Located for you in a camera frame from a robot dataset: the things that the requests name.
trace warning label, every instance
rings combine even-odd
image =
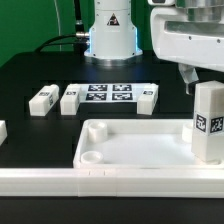
[[[115,16],[115,14],[113,13],[113,15],[111,16],[109,22],[107,23],[107,26],[120,26],[117,17]]]

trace white tray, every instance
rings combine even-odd
[[[93,142],[90,124],[104,123],[107,138]],[[191,120],[88,120],[84,123],[74,159],[75,168],[200,168],[202,161],[182,140],[182,128]],[[103,164],[82,163],[86,152],[99,152]]]
[[[189,120],[101,120],[108,135],[102,126],[95,139],[93,122],[84,123],[73,169],[0,169],[0,196],[224,198],[223,163],[200,163],[181,140]],[[104,163],[82,163],[91,151]]]

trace black table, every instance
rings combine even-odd
[[[198,70],[201,80],[223,73]],[[71,83],[156,83],[159,100],[152,116],[137,115],[136,103],[81,104],[76,116],[61,116],[59,101],[44,118],[30,117],[28,101],[57,84],[60,97]],[[144,52],[139,64],[103,68],[72,52],[22,53],[0,69],[0,120],[8,138],[0,147],[0,168],[71,168],[87,119],[192,118],[193,97],[177,65]],[[1,198],[2,223],[222,223],[223,199],[172,198]]]

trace green background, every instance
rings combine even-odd
[[[73,0],[56,0],[61,34],[75,32]],[[94,0],[80,0],[85,30],[94,22]],[[132,20],[138,28],[139,47],[152,49],[150,35],[151,7],[147,0],[132,0]],[[46,40],[58,36],[54,0],[0,0],[0,66],[13,55],[33,51]]]

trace white rectangular block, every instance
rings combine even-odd
[[[7,137],[5,121],[0,121],[0,145],[4,142]]]
[[[197,84],[192,152],[205,162],[224,159],[224,84]]]
[[[158,85],[151,84],[144,87],[143,93],[137,101],[137,114],[151,115],[158,99]]]
[[[59,98],[59,87],[57,85],[44,86],[29,101],[31,116],[45,116],[54,106]]]
[[[76,115],[80,104],[80,89],[78,84],[68,85],[60,101],[61,115]]]

